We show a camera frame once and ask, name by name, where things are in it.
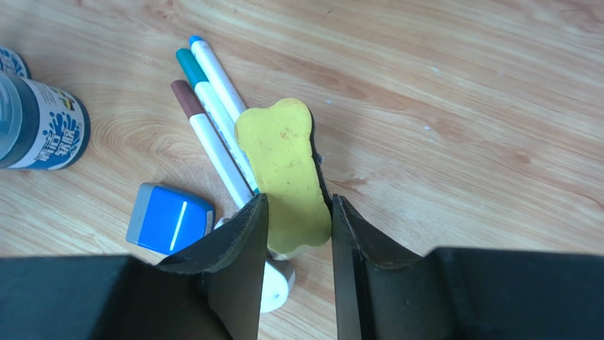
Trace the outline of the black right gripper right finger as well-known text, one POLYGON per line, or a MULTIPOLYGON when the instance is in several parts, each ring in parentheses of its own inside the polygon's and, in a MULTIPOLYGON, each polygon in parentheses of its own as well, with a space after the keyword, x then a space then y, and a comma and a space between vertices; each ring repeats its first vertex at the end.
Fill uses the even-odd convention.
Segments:
POLYGON ((603 257, 439 247, 420 256, 332 207, 339 339, 602 339, 603 257))

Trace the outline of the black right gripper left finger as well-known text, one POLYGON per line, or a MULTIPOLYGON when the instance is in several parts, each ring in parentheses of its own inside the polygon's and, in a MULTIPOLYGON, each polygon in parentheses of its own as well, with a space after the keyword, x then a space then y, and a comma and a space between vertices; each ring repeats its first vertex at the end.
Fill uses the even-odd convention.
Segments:
POLYGON ((256 339, 268 200, 152 265, 135 256, 1 260, 2 339, 256 339))

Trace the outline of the white brown marker pen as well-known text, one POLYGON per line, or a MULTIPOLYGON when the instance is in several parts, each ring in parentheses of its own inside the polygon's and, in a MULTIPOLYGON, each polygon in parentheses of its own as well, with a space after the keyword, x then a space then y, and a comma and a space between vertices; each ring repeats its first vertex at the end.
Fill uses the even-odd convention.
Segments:
POLYGON ((253 198, 252 191, 223 144, 205 108, 186 81, 176 80, 170 86, 231 198, 239 209, 243 208, 253 198))

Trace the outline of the yellow bone-shaped eraser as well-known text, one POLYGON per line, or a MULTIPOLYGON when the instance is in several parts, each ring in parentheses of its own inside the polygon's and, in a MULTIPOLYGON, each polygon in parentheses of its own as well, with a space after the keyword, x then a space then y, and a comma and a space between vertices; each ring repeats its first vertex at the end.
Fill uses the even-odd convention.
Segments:
POLYGON ((331 237, 332 203, 314 132, 311 111, 295 98, 249 108, 235 124, 237 145, 268 200, 267 248, 276 259, 292 259, 331 237))

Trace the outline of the blue patterned tape roll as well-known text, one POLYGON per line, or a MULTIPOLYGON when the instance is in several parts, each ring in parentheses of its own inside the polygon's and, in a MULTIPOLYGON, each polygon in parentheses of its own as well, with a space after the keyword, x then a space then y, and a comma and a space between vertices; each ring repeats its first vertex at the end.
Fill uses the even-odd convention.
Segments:
POLYGON ((76 96, 38 81, 1 73, 1 168, 58 170, 85 153, 89 113, 76 96))
POLYGON ((1 71, 27 79, 32 78, 28 64, 17 52, 8 47, 1 46, 0 54, 1 71))

